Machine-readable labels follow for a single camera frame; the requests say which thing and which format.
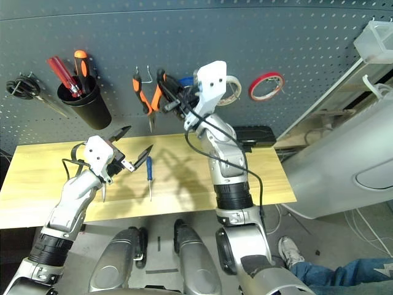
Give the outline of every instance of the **wooden table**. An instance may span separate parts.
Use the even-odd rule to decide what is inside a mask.
[[[200,144],[194,136],[192,143]],[[0,192],[0,228],[42,226],[58,203],[66,181],[62,158],[69,158],[79,142],[18,146]],[[149,145],[153,158],[153,201],[149,198],[146,166],[136,172],[123,170],[87,210],[85,221],[129,218],[155,214],[210,210],[216,207],[208,160],[191,150],[183,135],[122,138],[114,143],[130,161]],[[78,151],[82,157],[83,147]],[[263,204],[295,202],[296,198],[272,147],[247,153],[249,168],[263,181]],[[74,175],[76,167],[68,165]],[[259,204],[259,185],[249,176],[251,193]]]

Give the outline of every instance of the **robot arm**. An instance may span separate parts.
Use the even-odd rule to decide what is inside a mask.
[[[92,136],[85,143],[84,156],[89,165],[80,175],[63,186],[61,199],[52,210],[29,257],[22,260],[4,295],[56,295],[52,286],[61,278],[64,262],[83,224],[86,209],[96,192],[112,184],[112,176],[123,168],[135,171],[149,155],[147,148],[132,164],[125,160],[111,141],[118,140],[130,127],[125,127],[109,140]]]
[[[226,91],[227,66],[215,61],[197,72],[194,90],[180,87],[174,93],[157,79],[171,109],[184,119],[186,140],[194,130],[209,157],[209,167],[217,195],[216,214],[223,225],[216,232],[220,265],[229,275],[237,275],[244,294],[314,294],[295,275],[271,260],[267,235],[259,207],[249,192],[247,159],[236,142],[236,133],[217,114],[216,104]]]

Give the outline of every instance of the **white sneaker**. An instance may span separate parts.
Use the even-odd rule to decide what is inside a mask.
[[[295,242],[287,236],[283,236],[278,241],[278,252],[285,265],[290,269],[294,264],[303,262],[305,258],[300,254]]]

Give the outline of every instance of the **gray pegboard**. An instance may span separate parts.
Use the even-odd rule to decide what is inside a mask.
[[[0,85],[33,71],[43,96],[69,114],[65,119],[39,101],[0,99],[0,147],[84,140],[131,124],[127,136],[149,135],[133,93],[138,65],[147,78],[158,67],[182,78],[214,60],[225,60],[239,78],[241,99],[217,108],[232,125],[270,125],[278,136],[358,58],[352,44],[373,17],[389,20],[388,1],[0,1]],[[58,79],[45,60],[59,55],[72,67],[75,49],[98,68],[111,125],[92,130],[56,97]],[[247,88],[259,75],[279,71],[284,93],[257,103]],[[151,97],[155,84],[144,84]],[[157,116],[154,134],[182,132],[171,114]]]

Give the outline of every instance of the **tool holder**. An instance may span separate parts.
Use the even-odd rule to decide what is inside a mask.
[[[74,76],[78,86],[80,81]],[[73,109],[91,128],[95,130],[104,129],[112,121],[112,117],[100,94],[99,87],[94,77],[89,76],[88,83],[92,91],[88,95],[74,98],[71,92],[61,84],[57,90],[58,97],[64,104]]]

